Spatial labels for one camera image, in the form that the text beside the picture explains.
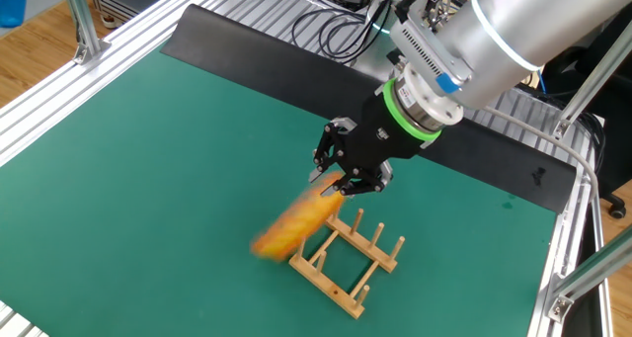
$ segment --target metal bracket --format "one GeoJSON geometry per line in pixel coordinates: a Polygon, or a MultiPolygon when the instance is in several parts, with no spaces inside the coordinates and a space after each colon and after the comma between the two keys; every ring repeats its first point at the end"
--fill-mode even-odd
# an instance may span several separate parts
{"type": "Polygon", "coordinates": [[[619,64],[625,60],[630,50],[632,50],[632,23],[623,30],[621,36],[610,47],[591,75],[582,84],[582,87],[573,96],[573,99],[557,117],[556,125],[553,127],[553,136],[561,139],[566,134],[569,127],[591,102],[594,95],[599,92],[619,64]]]}
{"type": "Polygon", "coordinates": [[[73,61],[83,64],[101,54],[110,44],[97,37],[95,25],[86,0],[66,0],[70,8],[70,15],[77,31],[78,47],[73,61]]]}
{"type": "MultiPolygon", "coordinates": [[[[323,138],[325,138],[325,135],[327,133],[331,133],[332,132],[332,128],[335,128],[334,130],[336,130],[339,134],[347,134],[350,131],[352,131],[354,128],[356,128],[357,124],[356,122],[354,122],[354,120],[350,119],[350,118],[335,118],[333,120],[330,121],[330,125],[333,126],[325,126],[325,133],[323,133],[323,138]]],[[[318,154],[318,150],[319,149],[314,149],[314,164],[317,164],[318,166],[316,167],[316,169],[314,169],[310,174],[309,174],[309,182],[313,183],[316,179],[318,179],[318,177],[320,177],[328,168],[331,164],[328,164],[327,161],[329,160],[329,158],[327,158],[327,155],[325,155],[325,159],[319,159],[319,157],[316,157],[318,154]]],[[[338,150],[338,152],[334,153],[334,157],[342,157],[344,154],[344,150],[340,149],[338,150]]],[[[383,161],[379,166],[378,166],[378,170],[381,173],[380,178],[379,178],[379,182],[382,184],[382,186],[378,186],[376,185],[372,190],[376,191],[376,192],[380,192],[383,190],[383,188],[386,188],[388,186],[388,184],[390,184],[391,180],[393,179],[393,167],[391,166],[391,164],[388,162],[388,160],[383,161]]],[[[341,181],[344,181],[343,185],[346,185],[347,182],[350,179],[362,179],[362,180],[366,180],[366,178],[362,178],[362,174],[364,173],[364,171],[360,168],[354,168],[353,171],[351,169],[347,169],[346,171],[346,176],[337,181],[336,183],[339,183],[341,181]]],[[[349,193],[349,188],[338,188],[337,185],[334,183],[334,185],[330,186],[329,188],[327,188],[327,190],[325,190],[321,195],[323,196],[329,196],[334,194],[336,191],[340,190],[341,193],[343,195],[346,196],[352,196],[353,193],[349,193]]]]}
{"type": "MultiPolygon", "coordinates": [[[[551,277],[550,286],[557,287],[559,286],[560,282],[563,280],[564,278],[562,278],[562,276],[560,276],[559,274],[554,274],[551,277]]],[[[571,305],[573,304],[573,302],[574,302],[573,300],[565,296],[557,296],[555,300],[553,300],[553,304],[551,305],[551,308],[549,308],[548,317],[557,323],[564,322],[564,318],[566,317],[566,314],[571,309],[571,305]]]]}
{"type": "Polygon", "coordinates": [[[592,254],[566,277],[562,278],[558,274],[551,277],[549,291],[552,292],[552,303],[548,310],[548,317],[562,323],[573,301],[601,284],[604,279],[630,261],[632,261],[632,225],[592,254]]]}

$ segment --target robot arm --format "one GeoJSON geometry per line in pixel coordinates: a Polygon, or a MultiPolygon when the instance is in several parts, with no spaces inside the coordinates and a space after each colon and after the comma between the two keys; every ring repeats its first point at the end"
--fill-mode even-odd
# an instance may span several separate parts
{"type": "Polygon", "coordinates": [[[402,0],[390,37],[406,57],[401,75],[376,90],[359,124],[334,119],[314,152],[315,180],[339,164],[346,175],[324,194],[380,192],[389,158],[411,158],[482,109],[632,0],[470,0],[436,34],[428,0],[402,0]]]}

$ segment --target wooden floor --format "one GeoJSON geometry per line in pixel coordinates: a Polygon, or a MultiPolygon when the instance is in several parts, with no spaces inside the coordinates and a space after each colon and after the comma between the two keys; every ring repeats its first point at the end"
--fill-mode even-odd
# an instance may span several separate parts
{"type": "MultiPolygon", "coordinates": [[[[106,35],[109,30],[103,27],[94,10],[93,19],[99,37],[106,35]]],[[[65,3],[57,5],[0,38],[0,107],[68,62],[75,48],[75,30],[65,3]]],[[[624,219],[613,219],[607,213],[609,204],[602,201],[601,212],[606,241],[632,224],[632,182],[616,194],[625,200],[630,212],[624,219]]],[[[632,336],[632,264],[610,278],[610,296],[614,335],[632,336]]]]}

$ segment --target metal rail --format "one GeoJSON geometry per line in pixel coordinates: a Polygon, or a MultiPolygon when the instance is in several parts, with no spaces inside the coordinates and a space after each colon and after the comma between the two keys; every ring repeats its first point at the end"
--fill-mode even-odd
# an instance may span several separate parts
{"type": "Polygon", "coordinates": [[[557,276],[551,282],[555,287],[553,291],[555,299],[548,312],[549,318],[559,323],[563,322],[570,306],[580,296],[601,284],[630,261],[632,261],[632,225],[592,254],[566,278],[557,276]]]}
{"type": "Polygon", "coordinates": [[[603,56],[603,59],[594,68],[591,75],[586,79],[580,90],[577,91],[573,99],[566,106],[553,130],[553,135],[560,139],[566,134],[571,124],[582,113],[591,102],[594,95],[601,89],[603,84],[610,78],[616,68],[625,60],[632,50],[632,23],[623,30],[621,36],[614,42],[610,50],[603,56]]]}
{"type": "MultiPolygon", "coordinates": [[[[322,7],[316,0],[256,0],[257,2],[248,3],[248,7],[240,6],[245,4],[244,1],[249,0],[161,0],[146,12],[127,22],[106,38],[112,43],[112,47],[104,55],[95,59],[96,61],[84,66],[66,64],[16,101],[0,109],[0,133],[3,134],[0,139],[0,165],[87,101],[92,94],[119,76],[144,54],[162,43],[173,32],[179,19],[179,11],[188,4],[199,4],[286,42],[289,42],[288,32],[295,18],[322,7]]],[[[325,20],[325,16],[316,18],[297,30],[301,47],[320,53],[316,35],[325,20]]],[[[347,34],[340,35],[337,41],[342,45],[348,42],[353,34],[354,32],[349,31],[347,34]]],[[[551,120],[557,113],[556,109],[530,98],[527,99],[516,90],[501,96],[494,106],[542,130],[549,130],[554,125],[551,120]]],[[[555,146],[501,119],[495,119],[483,112],[472,111],[468,115],[483,126],[488,126],[572,165],[575,164],[574,159],[569,158],[561,150],[556,150],[555,146]]],[[[590,140],[580,128],[570,126],[565,141],[586,158],[593,157],[590,140]]],[[[561,333],[561,325],[548,324],[551,320],[547,317],[548,311],[544,309],[544,306],[548,308],[549,304],[545,304],[544,300],[551,300],[549,297],[554,291],[553,288],[557,286],[554,283],[558,282],[549,282],[549,277],[555,276],[557,272],[564,275],[575,268],[574,257],[577,257],[579,251],[588,204],[588,191],[581,184],[582,176],[583,172],[578,169],[578,181],[569,200],[567,211],[560,214],[556,220],[551,250],[545,265],[528,336],[558,336],[561,333]]]]}
{"type": "Polygon", "coordinates": [[[110,44],[97,37],[95,25],[86,0],[66,0],[70,8],[70,15],[77,30],[78,47],[73,58],[77,64],[90,61],[98,56],[110,44]]]}

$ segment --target green mat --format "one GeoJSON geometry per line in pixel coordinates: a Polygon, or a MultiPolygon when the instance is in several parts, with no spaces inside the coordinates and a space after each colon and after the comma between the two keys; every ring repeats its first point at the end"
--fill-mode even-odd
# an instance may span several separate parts
{"type": "MultiPolygon", "coordinates": [[[[150,53],[0,168],[0,299],[53,337],[524,336],[555,213],[423,158],[342,211],[406,236],[359,320],[250,254],[325,122],[150,53]]],[[[351,288],[368,260],[328,252],[351,288]]]]}

